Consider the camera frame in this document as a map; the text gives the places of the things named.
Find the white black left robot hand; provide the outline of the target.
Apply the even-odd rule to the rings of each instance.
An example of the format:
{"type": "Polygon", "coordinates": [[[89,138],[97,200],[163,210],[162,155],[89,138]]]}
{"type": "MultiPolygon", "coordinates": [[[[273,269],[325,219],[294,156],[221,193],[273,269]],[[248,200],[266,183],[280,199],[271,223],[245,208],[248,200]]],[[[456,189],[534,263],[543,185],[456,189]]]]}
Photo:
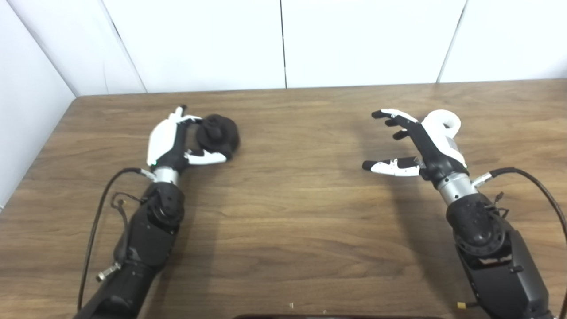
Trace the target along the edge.
{"type": "Polygon", "coordinates": [[[168,167],[182,174],[189,166],[213,165],[232,159],[231,151],[215,151],[199,142],[199,150],[186,148],[186,133],[190,126],[204,127],[205,120],[185,115],[186,105],[179,105],[152,130],[148,142],[147,164],[152,171],[168,167]]]}

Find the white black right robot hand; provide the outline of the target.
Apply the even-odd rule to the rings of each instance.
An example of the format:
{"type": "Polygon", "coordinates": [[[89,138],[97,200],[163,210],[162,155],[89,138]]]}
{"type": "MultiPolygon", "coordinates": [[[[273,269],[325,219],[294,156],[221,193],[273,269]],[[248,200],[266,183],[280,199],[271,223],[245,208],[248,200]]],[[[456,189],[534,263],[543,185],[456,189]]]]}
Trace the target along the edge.
{"type": "Polygon", "coordinates": [[[382,175],[421,176],[438,184],[453,173],[468,175],[464,156],[454,137],[461,127],[460,118],[445,109],[431,111],[422,121],[397,109],[381,109],[371,113],[374,119],[385,119],[388,127],[400,126],[392,137],[409,137],[419,157],[394,158],[384,161],[364,161],[362,169],[382,175]]]}

